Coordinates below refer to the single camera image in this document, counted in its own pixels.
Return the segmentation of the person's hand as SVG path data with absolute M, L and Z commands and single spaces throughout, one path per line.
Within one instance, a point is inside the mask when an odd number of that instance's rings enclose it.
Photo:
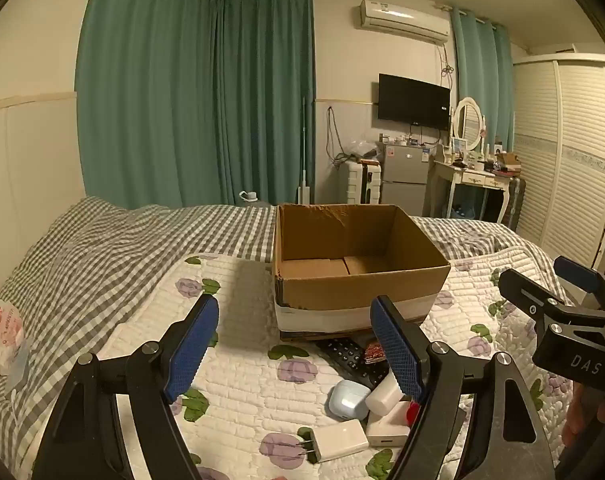
M 561 440 L 566 448 L 570 448 L 577 440 L 581 432 L 587 428 L 587 415 L 584 411 L 584 386 L 573 384 L 573 396 L 569 405 L 565 426 L 561 434 Z M 598 405 L 596 417 L 599 422 L 605 424 L 605 398 Z

